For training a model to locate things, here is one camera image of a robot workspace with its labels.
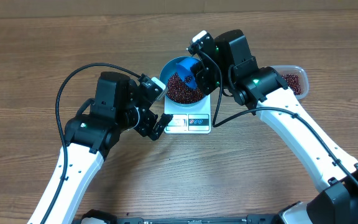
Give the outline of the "blue plastic measuring scoop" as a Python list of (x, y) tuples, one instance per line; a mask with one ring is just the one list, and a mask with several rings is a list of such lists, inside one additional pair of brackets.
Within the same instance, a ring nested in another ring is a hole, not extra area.
[(176, 70), (178, 76), (184, 82), (186, 76), (191, 75), (193, 76), (193, 80), (191, 83), (185, 83), (185, 85), (193, 90), (197, 88), (197, 84), (195, 81), (195, 75), (191, 71), (192, 66), (196, 65), (198, 60), (193, 57), (182, 57), (179, 59), (178, 63), (176, 64)]

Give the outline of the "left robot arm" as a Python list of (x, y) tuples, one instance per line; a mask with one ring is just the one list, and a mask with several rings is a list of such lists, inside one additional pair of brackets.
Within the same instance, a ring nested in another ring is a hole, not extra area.
[(57, 165), (29, 223), (71, 223), (90, 182), (121, 133), (134, 129), (157, 140), (172, 120), (151, 105), (167, 91), (158, 78), (138, 80), (118, 72), (102, 72), (94, 98), (86, 100), (65, 125)]

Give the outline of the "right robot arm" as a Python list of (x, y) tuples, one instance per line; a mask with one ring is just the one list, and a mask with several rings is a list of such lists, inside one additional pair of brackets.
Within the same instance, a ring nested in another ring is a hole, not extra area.
[(243, 32), (213, 37), (201, 31), (188, 51), (200, 58), (191, 68), (198, 88), (206, 95), (228, 89), (238, 105), (281, 137), (318, 191), (310, 202), (268, 215), (267, 222), (358, 223), (358, 160), (319, 127), (276, 69), (257, 65)]

